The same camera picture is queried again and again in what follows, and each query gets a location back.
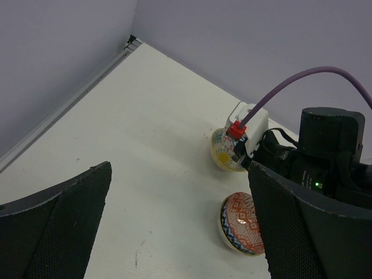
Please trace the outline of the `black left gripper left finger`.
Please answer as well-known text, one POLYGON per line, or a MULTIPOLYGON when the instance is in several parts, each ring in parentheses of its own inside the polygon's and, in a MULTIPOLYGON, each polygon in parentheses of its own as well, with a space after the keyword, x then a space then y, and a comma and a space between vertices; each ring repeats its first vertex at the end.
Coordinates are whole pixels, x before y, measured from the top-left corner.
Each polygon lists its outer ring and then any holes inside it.
POLYGON ((83 278, 111 180, 102 162, 1 205, 1 278, 83 278))

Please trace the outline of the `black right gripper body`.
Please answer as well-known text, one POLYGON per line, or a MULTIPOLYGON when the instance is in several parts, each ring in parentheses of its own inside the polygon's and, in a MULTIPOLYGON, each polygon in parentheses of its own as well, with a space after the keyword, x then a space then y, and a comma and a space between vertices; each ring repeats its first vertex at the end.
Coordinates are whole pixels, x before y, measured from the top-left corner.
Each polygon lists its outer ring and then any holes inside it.
POLYGON ((273 172, 288 177, 291 163, 297 152, 298 143, 292 139, 282 128, 271 128, 264 132, 260 139, 257 149, 248 153, 245 144, 248 140, 239 140, 234 147, 233 156, 237 163, 246 171, 252 162, 257 162, 273 172), (294 147, 284 146, 279 143, 274 131, 278 131, 283 139, 291 143, 294 147))

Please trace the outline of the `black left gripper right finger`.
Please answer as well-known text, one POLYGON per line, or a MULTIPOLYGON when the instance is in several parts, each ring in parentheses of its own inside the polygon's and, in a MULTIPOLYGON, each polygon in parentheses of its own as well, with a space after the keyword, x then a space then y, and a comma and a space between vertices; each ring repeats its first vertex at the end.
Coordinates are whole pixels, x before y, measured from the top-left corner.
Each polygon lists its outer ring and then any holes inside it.
POLYGON ((371 278, 371 210, 311 191, 252 162, 248 170, 272 278, 371 278))

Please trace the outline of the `yellow blue sun bowl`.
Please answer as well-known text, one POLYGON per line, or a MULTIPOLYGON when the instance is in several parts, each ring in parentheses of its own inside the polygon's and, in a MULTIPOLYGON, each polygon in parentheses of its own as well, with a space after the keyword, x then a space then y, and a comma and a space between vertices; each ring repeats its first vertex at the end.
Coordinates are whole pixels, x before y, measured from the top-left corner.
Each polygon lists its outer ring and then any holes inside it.
POLYGON ((216 129, 210 139, 210 157, 222 171, 245 172, 245 169, 232 160, 223 144, 224 128, 216 129))

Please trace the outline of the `red patterned bowl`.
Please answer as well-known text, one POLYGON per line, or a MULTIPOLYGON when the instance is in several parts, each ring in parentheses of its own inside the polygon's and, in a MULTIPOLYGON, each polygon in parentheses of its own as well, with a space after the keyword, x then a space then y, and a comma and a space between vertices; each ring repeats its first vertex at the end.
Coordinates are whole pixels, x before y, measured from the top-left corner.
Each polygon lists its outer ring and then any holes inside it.
POLYGON ((264 249, 256 210, 251 195, 236 192, 225 199, 228 225, 239 242, 249 250, 259 253, 264 249))

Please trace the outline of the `floral orange flower bowl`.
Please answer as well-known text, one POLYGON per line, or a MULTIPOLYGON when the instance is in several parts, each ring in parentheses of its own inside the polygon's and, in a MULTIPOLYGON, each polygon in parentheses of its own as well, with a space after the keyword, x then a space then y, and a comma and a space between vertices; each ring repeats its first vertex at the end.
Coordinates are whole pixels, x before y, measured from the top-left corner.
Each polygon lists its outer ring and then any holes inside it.
POLYGON ((238 240, 238 238, 233 234, 232 229, 228 225, 227 213, 226 213, 227 201, 224 200, 220 206, 219 215, 217 217, 217 228, 221 240, 232 250, 238 252, 245 256, 257 257, 264 254, 264 249, 259 253, 247 249, 238 240))

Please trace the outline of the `blue zigzag bowl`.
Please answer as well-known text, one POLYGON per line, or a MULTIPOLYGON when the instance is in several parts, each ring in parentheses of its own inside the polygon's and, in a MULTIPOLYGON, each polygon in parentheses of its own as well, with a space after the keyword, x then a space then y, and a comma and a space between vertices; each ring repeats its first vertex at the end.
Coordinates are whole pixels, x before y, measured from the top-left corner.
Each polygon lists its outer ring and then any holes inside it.
POLYGON ((233 171, 245 171, 245 169, 238 163, 239 156, 234 152, 237 141, 231 139, 227 135, 227 129, 227 126, 223 128, 223 154, 219 155, 219 159, 224 163, 225 166, 229 167, 233 171))

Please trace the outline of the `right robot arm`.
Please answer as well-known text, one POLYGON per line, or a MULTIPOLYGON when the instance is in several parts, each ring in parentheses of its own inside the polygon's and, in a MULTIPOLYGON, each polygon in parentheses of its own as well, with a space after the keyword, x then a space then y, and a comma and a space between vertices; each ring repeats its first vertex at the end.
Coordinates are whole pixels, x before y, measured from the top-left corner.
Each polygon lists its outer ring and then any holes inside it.
POLYGON ((359 112, 305 108, 297 140, 282 128, 264 128, 252 151, 243 138, 234 153, 244 169, 255 161, 319 194, 371 209, 371 166, 360 162, 364 124, 359 112))

